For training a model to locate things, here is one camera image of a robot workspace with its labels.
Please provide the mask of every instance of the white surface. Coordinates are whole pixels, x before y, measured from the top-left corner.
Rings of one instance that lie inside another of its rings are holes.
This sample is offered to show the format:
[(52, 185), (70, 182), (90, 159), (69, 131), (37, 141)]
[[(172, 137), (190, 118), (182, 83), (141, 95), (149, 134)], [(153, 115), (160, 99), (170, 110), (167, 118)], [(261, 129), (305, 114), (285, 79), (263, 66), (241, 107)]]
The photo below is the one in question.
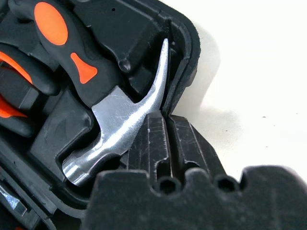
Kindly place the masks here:
[(273, 164), (307, 181), (307, 1), (162, 1), (201, 38), (198, 73), (174, 114), (236, 179), (249, 165)]

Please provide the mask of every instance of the hammer handle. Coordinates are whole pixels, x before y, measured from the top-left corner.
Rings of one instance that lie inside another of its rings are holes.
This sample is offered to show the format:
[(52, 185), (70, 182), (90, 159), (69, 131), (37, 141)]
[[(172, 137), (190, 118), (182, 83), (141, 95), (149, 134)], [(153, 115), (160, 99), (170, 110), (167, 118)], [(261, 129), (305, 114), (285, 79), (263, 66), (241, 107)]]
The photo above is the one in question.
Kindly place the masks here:
[(29, 138), (34, 133), (34, 124), (30, 119), (8, 104), (3, 97), (0, 96), (0, 125), (7, 129)]
[(66, 70), (88, 107), (124, 84), (119, 68), (97, 51), (85, 26), (60, 3), (10, 0), (9, 7), (19, 18), (34, 20), (42, 45)]
[(46, 95), (57, 95), (59, 86), (53, 81), (51, 71), (39, 61), (29, 57), (17, 48), (0, 44), (0, 62), (12, 66), (30, 84)]

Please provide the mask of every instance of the steel hammer head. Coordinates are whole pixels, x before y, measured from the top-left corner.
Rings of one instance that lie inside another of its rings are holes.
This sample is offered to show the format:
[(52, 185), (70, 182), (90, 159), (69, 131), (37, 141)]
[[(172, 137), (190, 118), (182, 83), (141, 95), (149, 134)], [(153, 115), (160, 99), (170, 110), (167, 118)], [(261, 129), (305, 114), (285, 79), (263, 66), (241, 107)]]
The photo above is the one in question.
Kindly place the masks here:
[(158, 70), (148, 94), (139, 103), (115, 87), (92, 107), (100, 125), (98, 138), (87, 148), (74, 151), (62, 164), (65, 176), (77, 186), (96, 176), (109, 159), (124, 154), (132, 145), (147, 114), (159, 111), (168, 68), (168, 40), (163, 42)]

